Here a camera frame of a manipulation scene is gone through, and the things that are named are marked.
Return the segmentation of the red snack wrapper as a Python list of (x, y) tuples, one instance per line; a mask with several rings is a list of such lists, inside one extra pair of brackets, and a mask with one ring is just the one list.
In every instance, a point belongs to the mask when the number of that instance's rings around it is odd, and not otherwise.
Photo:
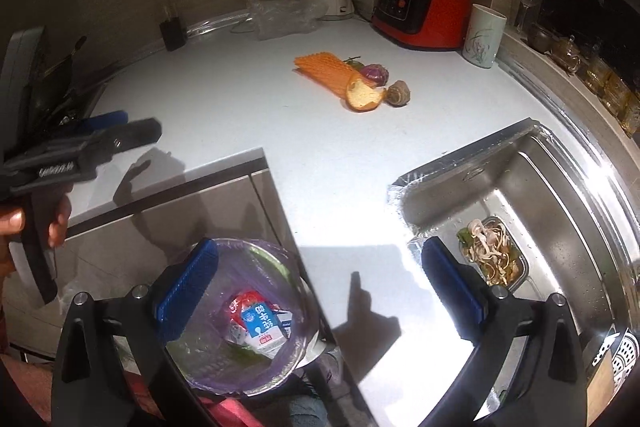
[(257, 305), (257, 303), (264, 303), (265, 301), (265, 297), (259, 291), (251, 289), (236, 295), (228, 304), (228, 310), (231, 314), (240, 313), (251, 306)]

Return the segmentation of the blue white milk carton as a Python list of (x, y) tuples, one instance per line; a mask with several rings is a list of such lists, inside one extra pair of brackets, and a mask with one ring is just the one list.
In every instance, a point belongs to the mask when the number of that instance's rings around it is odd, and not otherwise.
[(273, 360), (291, 336), (291, 311), (271, 308), (268, 303), (257, 303), (241, 311), (246, 330), (243, 346)]

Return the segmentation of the clear plastic bag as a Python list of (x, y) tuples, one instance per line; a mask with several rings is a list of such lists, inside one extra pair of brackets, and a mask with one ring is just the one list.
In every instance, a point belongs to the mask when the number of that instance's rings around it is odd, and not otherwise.
[(254, 34), (270, 40), (318, 29), (328, 12), (323, 0), (247, 0), (247, 17), (236, 23), (232, 34)]

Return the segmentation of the orange foam fruit net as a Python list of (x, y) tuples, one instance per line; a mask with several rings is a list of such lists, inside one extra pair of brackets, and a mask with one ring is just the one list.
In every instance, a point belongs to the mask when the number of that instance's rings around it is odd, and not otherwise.
[(304, 75), (322, 84), (339, 98), (345, 98), (346, 88), (354, 79), (373, 88), (371, 80), (329, 52), (319, 52), (294, 58), (294, 64)]

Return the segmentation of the purple onion half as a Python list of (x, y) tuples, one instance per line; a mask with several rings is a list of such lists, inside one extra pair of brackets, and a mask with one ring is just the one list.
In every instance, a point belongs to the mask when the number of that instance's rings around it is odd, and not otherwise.
[(359, 72), (364, 78), (373, 82), (375, 86), (378, 87), (385, 86), (388, 81), (388, 77), (390, 77), (388, 70), (381, 64), (364, 65)]

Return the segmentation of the green leaf with stem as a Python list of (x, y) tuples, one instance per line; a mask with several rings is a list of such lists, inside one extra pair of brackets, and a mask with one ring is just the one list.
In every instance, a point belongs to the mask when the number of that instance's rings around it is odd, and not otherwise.
[(352, 57), (346, 58), (344, 63), (352, 67), (353, 69), (360, 70), (360, 69), (363, 69), (364, 64), (361, 63), (359, 59), (360, 59), (360, 56), (352, 56)]

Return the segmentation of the trash bin with purple bag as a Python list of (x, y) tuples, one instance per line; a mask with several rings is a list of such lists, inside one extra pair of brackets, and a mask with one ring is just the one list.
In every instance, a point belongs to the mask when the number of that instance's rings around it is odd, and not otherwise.
[(318, 313), (284, 248), (261, 239), (202, 239), (175, 268), (154, 317), (192, 388), (261, 395), (302, 363)]

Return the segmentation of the black wok with lid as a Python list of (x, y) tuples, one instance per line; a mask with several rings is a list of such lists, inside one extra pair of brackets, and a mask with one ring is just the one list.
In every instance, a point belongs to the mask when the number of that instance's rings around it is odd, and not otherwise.
[(96, 87), (81, 88), (74, 83), (75, 55), (87, 41), (81, 36), (61, 61), (45, 70), (37, 69), (36, 77), (25, 88), (26, 128), (49, 129), (84, 118)]

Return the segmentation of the glass sauce bottle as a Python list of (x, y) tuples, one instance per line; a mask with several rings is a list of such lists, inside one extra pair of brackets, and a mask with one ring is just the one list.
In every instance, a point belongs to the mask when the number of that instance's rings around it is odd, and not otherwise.
[(174, 52), (186, 44), (186, 30), (174, 0), (155, 0), (158, 27), (167, 52)]

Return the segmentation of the stainless steel sink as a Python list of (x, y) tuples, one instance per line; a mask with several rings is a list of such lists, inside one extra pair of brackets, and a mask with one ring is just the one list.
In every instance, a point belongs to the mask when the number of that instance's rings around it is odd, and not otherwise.
[(489, 286), (488, 317), (470, 357), (439, 392), (429, 426), (585, 426), (588, 363), (609, 331), (639, 325), (638, 223), (614, 213), (610, 181), (524, 119), (400, 176), (390, 187), (423, 243), (437, 236), (457, 262), (457, 231), (503, 221), (528, 264), (522, 285)]

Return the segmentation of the wooden cutting board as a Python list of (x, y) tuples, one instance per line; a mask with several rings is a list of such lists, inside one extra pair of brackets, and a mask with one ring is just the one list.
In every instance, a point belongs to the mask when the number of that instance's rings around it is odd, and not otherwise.
[(620, 391), (626, 378), (626, 362), (620, 352), (608, 350), (587, 387), (587, 426), (592, 426)]

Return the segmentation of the white dish rack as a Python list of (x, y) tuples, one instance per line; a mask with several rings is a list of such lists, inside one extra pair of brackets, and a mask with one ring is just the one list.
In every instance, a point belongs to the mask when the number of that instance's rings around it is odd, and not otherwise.
[(612, 355), (614, 392), (617, 393), (638, 361), (638, 338), (630, 329), (607, 335), (591, 361), (591, 366), (596, 369), (608, 352)]

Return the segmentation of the amber glass cup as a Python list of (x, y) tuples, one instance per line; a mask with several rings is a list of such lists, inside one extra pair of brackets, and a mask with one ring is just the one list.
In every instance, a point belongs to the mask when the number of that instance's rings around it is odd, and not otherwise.
[(639, 92), (634, 91), (628, 95), (622, 117), (620, 117), (620, 127), (629, 138), (632, 138), (640, 127), (640, 100)]
[(601, 102), (604, 107), (614, 116), (620, 117), (628, 102), (630, 89), (627, 83), (612, 70), (606, 78), (602, 88)]
[(599, 55), (593, 55), (586, 66), (584, 83), (595, 95), (603, 93), (606, 80), (611, 75), (611, 67), (602, 60)]

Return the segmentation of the glass teapot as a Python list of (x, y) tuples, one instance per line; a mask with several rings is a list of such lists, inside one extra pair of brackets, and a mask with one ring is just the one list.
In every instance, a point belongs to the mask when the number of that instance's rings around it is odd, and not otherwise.
[(551, 60), (567, 74), (575, 74), (580, 64), (582, 64), (582, 56), (574, 35), (555, 40), (552, 44), (550, 55)]

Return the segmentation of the white ceramic cup with flowers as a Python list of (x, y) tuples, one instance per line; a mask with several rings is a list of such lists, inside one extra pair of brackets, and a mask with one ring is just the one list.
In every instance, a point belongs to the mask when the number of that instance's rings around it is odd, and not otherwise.
[(462, 46), (462, 56), (477, 67), (490, 69), (495, 62), (504, 28), (506, 17), (503, 14), (474, 3)]

